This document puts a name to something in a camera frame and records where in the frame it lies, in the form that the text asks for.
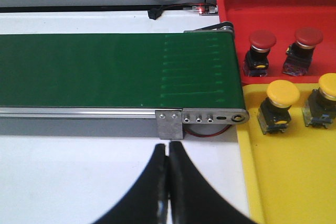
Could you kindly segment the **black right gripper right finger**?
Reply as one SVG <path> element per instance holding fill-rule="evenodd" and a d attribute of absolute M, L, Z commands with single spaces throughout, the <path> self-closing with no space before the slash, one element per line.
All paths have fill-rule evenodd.
<path fill-rule="evenodd" d="M 178 141 L 169 143 L 169 184 L 173 223 L 254 223 L 207 182 Z"/>

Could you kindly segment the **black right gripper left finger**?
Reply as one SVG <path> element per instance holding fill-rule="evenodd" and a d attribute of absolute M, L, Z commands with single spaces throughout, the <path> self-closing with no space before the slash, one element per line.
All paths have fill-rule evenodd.
<path fill-rule="evenodd" d="M 167 223 L 165 145 L 155 145 L 145 169 L 128 192 L 95 223 Z"/>

